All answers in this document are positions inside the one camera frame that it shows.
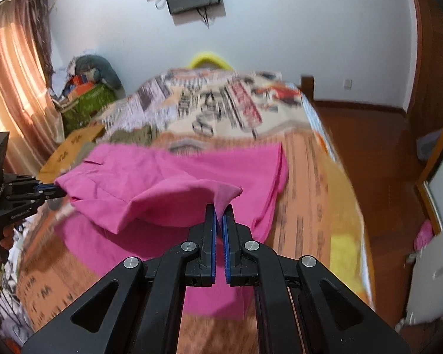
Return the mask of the pink pants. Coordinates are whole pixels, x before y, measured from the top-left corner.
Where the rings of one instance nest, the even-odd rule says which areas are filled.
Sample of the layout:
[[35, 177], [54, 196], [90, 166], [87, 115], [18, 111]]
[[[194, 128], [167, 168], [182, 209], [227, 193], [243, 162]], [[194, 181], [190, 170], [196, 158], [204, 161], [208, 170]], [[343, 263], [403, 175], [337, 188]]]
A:
[[177, 155], [136, 145], [98, 145], [56, 179], [73, 215], [56, 227], [68, 250], [103, 276], [127, 257], [149, 260], [233, 206], [235, 220], [265, 241], [288, 178], [279, 143]]

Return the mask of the green storage bag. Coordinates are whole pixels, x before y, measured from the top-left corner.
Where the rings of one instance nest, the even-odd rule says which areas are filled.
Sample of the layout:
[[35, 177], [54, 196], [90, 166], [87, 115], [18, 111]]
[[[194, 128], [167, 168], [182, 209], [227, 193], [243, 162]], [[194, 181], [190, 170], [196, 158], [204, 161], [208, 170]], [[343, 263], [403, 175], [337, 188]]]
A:
[[86, 127], [104, 106], [115, 100], [115, 92], [104, 84], [95, 85], [87, 93], [73, 100], [61, 111], [64, 135], [68, 136], [74, 130]]

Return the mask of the newspaper print bed cover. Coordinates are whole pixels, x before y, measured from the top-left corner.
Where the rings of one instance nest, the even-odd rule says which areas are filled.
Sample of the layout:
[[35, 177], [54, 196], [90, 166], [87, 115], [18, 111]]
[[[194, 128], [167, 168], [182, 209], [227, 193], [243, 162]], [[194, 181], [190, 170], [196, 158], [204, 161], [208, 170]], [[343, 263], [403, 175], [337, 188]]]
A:
[[[229, 128], [226, 114], [215, 115], [219, 89], [238, 92], [230, 72], [172, 70], [165, 76], [170, 98], [157, 106], [178, 109], [177, 120], [156, 137], [150, 152], [164, 150], [188, 163], [188, 173], [214, 168], [217, 173], [245, 169], [246, 161], [268, 166], [263, 150], [283, 148], [288, 169], [270, 212], [260, 215], [251, 189], [233, 204], [235, 216], [290, 258], [311, 253], [322, 260], [357, 296], [374, 302], [367, 238], [359, 203], [317, 112], [308, 102], [309, 79], [291, 88], [265, 82], [269, 111], [253, 115], [256, 136]], [[238, 152], [246, 161], [235, 161]], [[18, 297], [40, 332], [68, 304], [128, 255], [115, 236], [92, 240], [75, 217], [59, 218], [45, 207], [26, 239], [20, 264]]]

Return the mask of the brown striped curtain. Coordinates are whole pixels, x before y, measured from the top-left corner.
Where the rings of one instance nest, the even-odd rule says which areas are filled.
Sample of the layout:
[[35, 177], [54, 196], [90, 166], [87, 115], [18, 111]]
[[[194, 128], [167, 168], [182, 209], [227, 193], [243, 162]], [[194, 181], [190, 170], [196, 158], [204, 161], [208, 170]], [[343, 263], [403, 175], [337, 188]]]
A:
[[52, 74], [48, 0], [1, 2], [0, 132], [10, 133], [5, 167], [13, 173], [38, 173], [64, 141]]

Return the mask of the olive green pants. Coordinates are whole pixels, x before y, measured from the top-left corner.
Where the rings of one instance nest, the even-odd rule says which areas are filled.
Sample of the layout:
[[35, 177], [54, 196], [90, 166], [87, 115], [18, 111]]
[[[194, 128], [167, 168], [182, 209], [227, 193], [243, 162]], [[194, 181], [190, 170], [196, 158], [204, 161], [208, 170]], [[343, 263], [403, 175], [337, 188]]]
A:
[[108, 142], [113, 144], [150, 146], [159, 135], [158, 129], [152, 125], [144, 125], [134, 130], [116, 130]]

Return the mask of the grey plush toy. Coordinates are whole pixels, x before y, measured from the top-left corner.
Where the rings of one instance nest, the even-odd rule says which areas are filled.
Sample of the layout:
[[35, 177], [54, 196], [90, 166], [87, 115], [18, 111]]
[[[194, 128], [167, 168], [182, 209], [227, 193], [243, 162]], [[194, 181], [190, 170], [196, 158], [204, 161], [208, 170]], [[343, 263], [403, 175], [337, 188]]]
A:
[[106, 84], [110, 89], [120, 90], [122, 83], [112, 68], [110, 62], [96, 54], [86, 54], [79, 56], [75, 61], [76, 74], [94, 71], [97, 73], [97, 80]]

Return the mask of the yellow foam headboard guard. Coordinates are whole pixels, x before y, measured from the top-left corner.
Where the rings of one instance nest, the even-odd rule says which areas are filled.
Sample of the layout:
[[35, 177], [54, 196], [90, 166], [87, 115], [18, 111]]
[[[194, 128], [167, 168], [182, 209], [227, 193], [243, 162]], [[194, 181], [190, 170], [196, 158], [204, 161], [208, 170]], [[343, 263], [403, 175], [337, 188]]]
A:
[[187, 65], [188, 69], [210, 68], [215, 70], [232, 71], [234, 68], [219, 55], [204, 51], [195, 54]]

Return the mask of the brown wooden door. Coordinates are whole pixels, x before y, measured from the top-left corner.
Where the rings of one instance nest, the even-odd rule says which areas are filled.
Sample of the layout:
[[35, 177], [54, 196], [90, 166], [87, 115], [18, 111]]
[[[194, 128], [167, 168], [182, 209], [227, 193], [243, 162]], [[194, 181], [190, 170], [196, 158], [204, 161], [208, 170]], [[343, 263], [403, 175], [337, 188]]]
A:
[[407, 117], [416, 137], [443, 128], [443, 9], [437, 0], [414, 0], [417, 64]]

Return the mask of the wall power socket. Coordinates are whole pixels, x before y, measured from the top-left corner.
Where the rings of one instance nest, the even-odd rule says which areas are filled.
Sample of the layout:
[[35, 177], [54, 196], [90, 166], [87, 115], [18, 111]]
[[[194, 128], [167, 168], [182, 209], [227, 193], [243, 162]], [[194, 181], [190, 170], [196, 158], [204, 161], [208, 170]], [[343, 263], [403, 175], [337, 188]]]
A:
[[353, 83], [353, 81], [351, 79], [345, 79], [344, 83], [343, 83], [343, 87], [346, 90], [351, 90], [352, 89], [352, 83]]

